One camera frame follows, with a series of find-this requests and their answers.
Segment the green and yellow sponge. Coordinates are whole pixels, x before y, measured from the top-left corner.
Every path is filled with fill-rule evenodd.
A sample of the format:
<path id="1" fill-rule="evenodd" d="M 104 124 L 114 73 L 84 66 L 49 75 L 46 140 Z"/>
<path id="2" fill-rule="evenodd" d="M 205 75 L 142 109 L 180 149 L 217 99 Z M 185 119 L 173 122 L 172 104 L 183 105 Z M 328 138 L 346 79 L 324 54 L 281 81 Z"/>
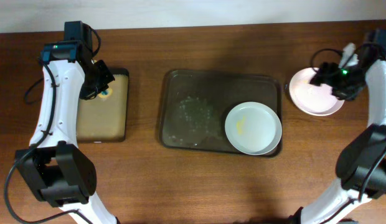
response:
<path id="1" fill-rule="evenodd" d="M 98 96 L 100 98 L 108 98 L 110 97 L 111 95 L 113 94 L 113 89 L 112 88 L 107 88 L 106 90 L 104 91 L 101 91 Z"/>

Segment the pink plate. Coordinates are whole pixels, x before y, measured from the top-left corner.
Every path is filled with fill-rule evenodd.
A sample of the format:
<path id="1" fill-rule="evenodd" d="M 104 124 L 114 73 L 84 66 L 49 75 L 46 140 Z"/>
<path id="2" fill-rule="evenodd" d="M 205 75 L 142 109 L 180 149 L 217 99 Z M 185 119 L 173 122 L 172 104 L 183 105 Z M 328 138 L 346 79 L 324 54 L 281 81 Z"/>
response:
<path id="1" fill-rule="evenodd" d="M 305 68 L 295 73 L 288 85 L 292 102 L 303 112 L 313 116 L 329 116 L 340 110 L 344 100 L 331 95 L 328 85 L 314 86 L 309 83 L 315 72 Z"/>

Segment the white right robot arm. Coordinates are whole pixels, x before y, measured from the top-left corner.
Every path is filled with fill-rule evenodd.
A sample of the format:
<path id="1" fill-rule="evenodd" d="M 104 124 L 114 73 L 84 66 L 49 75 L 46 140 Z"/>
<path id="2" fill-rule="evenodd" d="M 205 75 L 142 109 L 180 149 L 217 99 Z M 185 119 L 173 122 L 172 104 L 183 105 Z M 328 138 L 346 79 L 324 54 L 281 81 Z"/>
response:
<path id="1" fill-rule="evenodd" d="M 373 30 L 361 46 L 348 44 L 338 54 L 339 63 L 320 64 L 309 82 L 330 86 L 331 94 L 345 101 L 367 88 L 367 128 L 340 153 L 337 178 L 288 223 L 340 223 L 355 208 L 386 194 L 386 30 Z"/>

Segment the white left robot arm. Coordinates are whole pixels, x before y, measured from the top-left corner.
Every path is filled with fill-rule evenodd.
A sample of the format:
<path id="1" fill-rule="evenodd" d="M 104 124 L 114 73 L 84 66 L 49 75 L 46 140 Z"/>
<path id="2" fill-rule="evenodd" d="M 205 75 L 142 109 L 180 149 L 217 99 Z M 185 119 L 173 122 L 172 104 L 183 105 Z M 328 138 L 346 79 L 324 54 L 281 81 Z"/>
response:
<path id="1" fill-rule="evenodd" d="M 101 202 L 93 162 L 77 144 L 79 100 L 92 100 L 114 81 L 104 61 L 95 62 L 97 31 L 82 21 L 66 22 L 64 39 L 40 53 L 44 90 L 29 147 L 16 151 L 11 172 L 19 171 L 33 196 L 77 223 L 118 223 Z"/>

